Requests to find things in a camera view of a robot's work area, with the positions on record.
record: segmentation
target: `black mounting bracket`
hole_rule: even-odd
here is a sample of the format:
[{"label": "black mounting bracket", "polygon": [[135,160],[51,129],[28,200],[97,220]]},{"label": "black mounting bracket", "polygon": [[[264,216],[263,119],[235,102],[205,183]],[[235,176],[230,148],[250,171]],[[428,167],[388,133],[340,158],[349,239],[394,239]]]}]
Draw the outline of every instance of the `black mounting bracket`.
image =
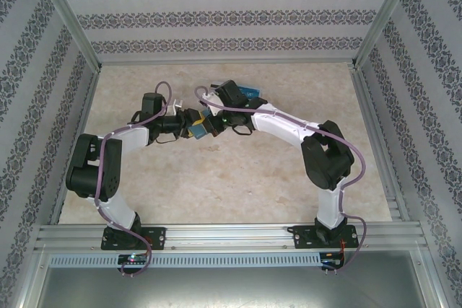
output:
[{"label": "black mounting bracket", "polygon": [[[140,235],[147,240],[152,250],[164,250],[165,244],[165,232],[164,227],[142,227]],[[113,229],[109,226],[104,229],[103,240],[101,241],[102,250],[147,250],[146,245],[140,241],[127,245],[118,242],[114,237]]]},{"label": "black mounting bracket", "polygon": [[[151,245],[152,250],[164,250],[165,232],[164,227],[141,226],[139,215],[136,214],[131,231],[142,236]],[[118,229],[107,226],[103,232],[101,241],[102,250],[147,250],[146,245],[140,239]]]},{"label": "black mounting bracket", "polygon": [[341,248],[342,240],[345,248],[357,248],[359,245],[354,225],[342,225],[332,238],[320,237],[320,227],[316,225],[291,226],[287,231],[294,235],[295,249]]}]

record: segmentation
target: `wall panel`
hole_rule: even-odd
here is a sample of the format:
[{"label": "wall panel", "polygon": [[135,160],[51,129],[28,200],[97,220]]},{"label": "wall panel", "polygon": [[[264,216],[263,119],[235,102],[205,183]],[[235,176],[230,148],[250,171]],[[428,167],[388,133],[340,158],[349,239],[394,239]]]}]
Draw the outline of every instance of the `wall panel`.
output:
[{"label": "wall panel", "polygon": [[103,63],[354,58],[384,0],[69,0]]},{"label": "wall panel", "polygon": [[461,0],[400,0],[362,67],[407,208],[462,305]]},{"label": "wall panel", "polygon": [[47,224],[94,74],[51,0],[0,0],[0,307]]}]

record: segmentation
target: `gray metal panel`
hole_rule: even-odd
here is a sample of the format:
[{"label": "gray metal panel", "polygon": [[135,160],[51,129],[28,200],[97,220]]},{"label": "gray metal panel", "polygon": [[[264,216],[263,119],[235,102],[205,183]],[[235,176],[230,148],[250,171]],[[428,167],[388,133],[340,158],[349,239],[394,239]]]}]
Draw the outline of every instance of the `gray metal panel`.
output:
[{"label": "gray metal panel", "polygon": [[159,59],[156,61],[105,61],[104,66],[137,66],[137,65],[186,65],[186,64],[302,64],[302,63],[351,63],[350,58],[267,58],[267,59]]},{"label": "gray metal panel", "polygon": [[[115,268],[118,254],[56,254],[49,268]],[[238,254],[162,254],[152,257],[150,268],[244,268],[321,266],[318,252],[238,253]],[[142,265],[128,264],[130,268]]]},{"label": "gray metal panel", "polygon": [[49,268],[39,307],[425,307],[408,252],[362,253],[348,271],[314,268]]}]

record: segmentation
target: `purple cable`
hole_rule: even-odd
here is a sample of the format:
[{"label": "purple cable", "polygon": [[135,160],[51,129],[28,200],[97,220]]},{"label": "purple cable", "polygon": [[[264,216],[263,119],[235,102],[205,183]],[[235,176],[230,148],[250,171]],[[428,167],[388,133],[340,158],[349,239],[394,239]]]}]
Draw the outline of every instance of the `purple cable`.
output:
[{"label": "purple cable", "polygon": [[[130,130],[130,129],[135,129],[135,128],[140,128],[142,127],[144,124],[156,119],[157,117],[159,117],[160,115],[164,114],[165,111],[167,110],[167,106],[170,104],[170,101],[172,99],[172,87],[166,82],[166,81],[162,81],[162,82],[159,82],[156,86],[156,89],[155,89],[155,92],[157,93],[157,90],[159,89],[159,87],[161,85],[165,84],[168,88],[168,100],[167,102],[164,104],[164,106],[162,107],[161,111],[159,111],[158,114],[156,115],[153,115],[151,118],[149,119],[146,119],[140,123],[137,123],[137,124],[133,124],[133,125],[129,125],[129,126],[124,126],[122,128],[119,128],[119,129],[116,129],[112,132],[110,132],[109,134],[107,134],[106,136],[104,136],[103,140],[101,141],[101,149],[100,149],[100,166],[98,167],[98,179],[97,179],[97,184],[96,184],[96,194],[95,194],[95,205],[96,205],[96,209],[98,210],[98,213],[102,216],[102,218],[104,220],[106,220],[109,224],[115,226],[116,228],[126,232],[127,234],[130,234],[131,236],[134,236],[136,237],[137,239],[140,239],[147,247],[147,253],[148,253],[148,260],[146,261],[146,263],[144,264],[144,266],[138,270],[137,272],[135,273],[132,273],[130,274],[130,277],[133,278],[134,276],[137,276],[141,273],[143,273],[149,266],[149,264],[151,263],[151,259],[152,259],[152,248],[151,248],[151,245],[149,244],[148,241],[145,240],[145,238],[143,238],[142,236],[140,236],[139,234],[131,231],[130,229],[126,229],[125,227],[117,224],[117,223],[114,223],[112,220],[110,220],[110,218],[108,216],[106,216],[103,212],[103,210],[100,208],[100,194],[101,194],[101,184],[103,182],[103,165],[104,165],[104,149],[105,149],[105,146],[106,146],[106,141],[111,138],[112,136],[118,134],[118,133],[121,133],[122,131],[126,131],[126,130]],[[121,266],[121,272],[122,272],[122,276],[128,274],[128,273],[125,273],[123,272],[123,269],[125,267],[125,264],[122,264]]]},{"label": "purple cable", "polygon": [[226,107],[226,106],[215,104],[213,102],[205,100],[201,95],[199,95],[199,90],[200,89],[204,90],[206,95],[208,95],[209,90],[204,86],[198,86],[194,90],[194,94],[196,95],[196,97],[199,100],[201,100],[204,104],[206,104],[208,106],[216,107],[216,108],[219,108],[220,110],[231,111],[231,112],[263,113],[263,114],[266,114],[266,115],[277,115],[278,117],[281,117],[281,118],[283,118],[285,120],[288,120],[289,122],[292,122],[292,123],[294,123],[294,124],[296,124],[298,126],[302,126],[305,129],[308,129],[308,130],[314,131],[315,133],[319,133],[321,135],[333,138],[334,140],[344,144],[345,146],[348,146],[358,156],[359,160],[361,161],[361,172],[354,179],[352,179],[352,180],[346,182],[345,184],[343,184],[340,187],[340,193],[339,193],[339,210],[340,210],[341,215],[346,217],[346,218],[359,220],[359,221],[362,222],[362,226],[363,226],[363,232],[362,232],[361,240],[359,241],[358,247],[354,251],[350,261],[346,265],[344,265],[342,268],[340,268],[338,271],[345,269],[345,267],[347,267],[353,261],[353,259],[356,258],[359,250],[362,247],[362,244],[364,243],[364,240],[365,240],[365,237],[366,237],[366,232],[367,232],[366,221],[363,218],[361,218],[360,216],[350,216],[349,214],[344,213],[344,208],[343,208],[344,189],[346,187],[349,187],[350,185],[355,184],[357,181],[359,181],[364,176],[364,174],[366,172],[366,161],[365,161],[364,157],[362,156],[361,152],[359,151],[359,149],[356,148],[355,146],[353,146],[353,144],[349,143],[347,140],[345,140],[342,137],[339,137],[339,136],[334,135],[332,133],[328,133],[327,131],[322,131],[321,129],[317,129],[317,128],[314,128],[312,126],[308,126],[305,123],[300,122],[297,119],[294,119],[294,118],[292,118],[292,117],[290,117],[288,115],[285,115],[284,113],[278,113],[278,112],[275,113],[275,112],[270,111],[270,110],[255,110],[255,109],[249,109],[249,108]]}]

